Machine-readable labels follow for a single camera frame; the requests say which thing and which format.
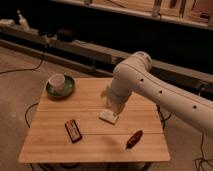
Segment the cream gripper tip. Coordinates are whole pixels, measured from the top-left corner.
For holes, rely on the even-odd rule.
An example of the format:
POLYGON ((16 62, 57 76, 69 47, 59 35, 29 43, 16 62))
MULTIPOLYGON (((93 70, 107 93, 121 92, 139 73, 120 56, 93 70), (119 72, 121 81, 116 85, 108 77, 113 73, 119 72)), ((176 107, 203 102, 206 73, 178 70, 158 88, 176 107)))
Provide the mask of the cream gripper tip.
POLYGON ((124 102, 113 102, 109 101, 110 109, 114 112, 115 115, 119 115, 125 108, 124 102))

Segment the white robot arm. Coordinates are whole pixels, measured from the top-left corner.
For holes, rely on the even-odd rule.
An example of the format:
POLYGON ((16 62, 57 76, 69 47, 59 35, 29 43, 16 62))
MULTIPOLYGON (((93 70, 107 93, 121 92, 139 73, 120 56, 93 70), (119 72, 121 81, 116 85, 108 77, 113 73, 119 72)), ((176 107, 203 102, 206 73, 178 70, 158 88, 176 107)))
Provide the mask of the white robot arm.
POLYGON ((120 62, 105 90, 107 106, 119 114, 135 92, 213 138, 213 102, 158 79, 149 73, 151 67, 151 57, 142 51, 120 62))

